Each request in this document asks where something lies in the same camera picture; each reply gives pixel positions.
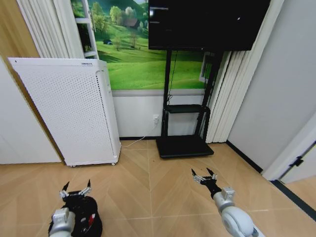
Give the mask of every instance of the door hinge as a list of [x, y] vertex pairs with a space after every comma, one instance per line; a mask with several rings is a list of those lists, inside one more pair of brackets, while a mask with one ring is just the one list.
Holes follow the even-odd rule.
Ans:
[[292, 164], [290, 164], [290, 167], [294, 167], [295, 165], [300, 166], [304, 162], [302, 158], [303, 156], [297, 157], [296, 160]]

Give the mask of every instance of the white air purifier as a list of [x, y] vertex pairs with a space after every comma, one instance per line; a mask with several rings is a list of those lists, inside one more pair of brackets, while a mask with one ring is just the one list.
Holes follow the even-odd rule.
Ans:
[[117, 163], [120, 141], [106, 62], [9, 60], [67, 165]]

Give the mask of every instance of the baseboard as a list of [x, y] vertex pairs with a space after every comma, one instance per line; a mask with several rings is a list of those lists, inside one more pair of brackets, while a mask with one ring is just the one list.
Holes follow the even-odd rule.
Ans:
[[289, 199], [299, 206], [306, 214], [308, 214], [314, 221], [316, 221], [316, 211], [312, 209], [306, 202], [301, 200], [295, 193], [289, 190], [279, 180], [271, 181], [282, 193], [284, 193]]
[[[144, 137], [143, 140], [156, 140], [158, 137], [160, 136], [148, 136], [148, 137]], [[139, 140], [141, 138], [142, 137], [120, 137], [119, 139], [121, 141], [124, 141], [124, 140]]]
[[237, 147], [235, 147], [230, 141], [226, 141], [227, 145], [232, 148], [238, 155], [241, 156], [248, 164], [251, 165], [252, 168], [254, 168], [258, 173], [262, 172], [262, 168], [258, 166], [253, 160], [251, 160], [248, 156], [246, 156], [241, 150], [239, 150]]

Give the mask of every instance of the door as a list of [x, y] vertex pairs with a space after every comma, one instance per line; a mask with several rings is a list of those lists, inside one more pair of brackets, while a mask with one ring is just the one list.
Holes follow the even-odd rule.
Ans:
[[0, 57], [0, 164], [60, 162]]
[[281, 181], [288, 184], [301, 179], [316, 175], [316, 145], [313, 143], [303, 154], [303, 162], [299, 166], [293, 166], [282, 178]]

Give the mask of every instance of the white wall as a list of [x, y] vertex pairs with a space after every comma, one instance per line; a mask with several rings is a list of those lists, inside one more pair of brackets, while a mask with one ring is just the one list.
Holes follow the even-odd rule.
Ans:
[[[174, 96], [170, 104], [201, 104], [203, 96]], [[114, 97], [120, 137], [160, 136], [162, 96]], [[159, 115], [154, 128], [153, 115]], [[197, 114], [169, 115], [169, 135], [193, 134]]]
[[228, 140], [263, 169], [316, 110], [316, 1], [286, 0]]
[[0, 164], [60, 162], [0, 57]]

